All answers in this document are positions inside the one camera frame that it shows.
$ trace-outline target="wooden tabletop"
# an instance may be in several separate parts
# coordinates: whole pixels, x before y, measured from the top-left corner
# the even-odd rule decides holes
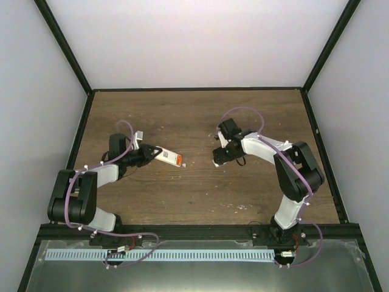
[[[76,168],[96,164],[108,150],[115,123],[126,119],[143,131],[144,143],[183,156],[186,167],[160,161],[98,189],[98,207],[119,214],[127,224],[268,223],[282,192],[274,165],[247,156],[247,165],[229,162],[216,168],[213,136],[221,116],[236,106],[251,106],[265,119],[263,134],[279,141],[305,141],[320,160],[308,117],[297,90],[97,92],[92,104]],[[233,112],[244,129],[260,127],[260,118],[246,110]],[[124,126],[122,130],[129,134]],[[135,169],[129,168],[126,174]],[[338,223],[325,183],[303,218]]]

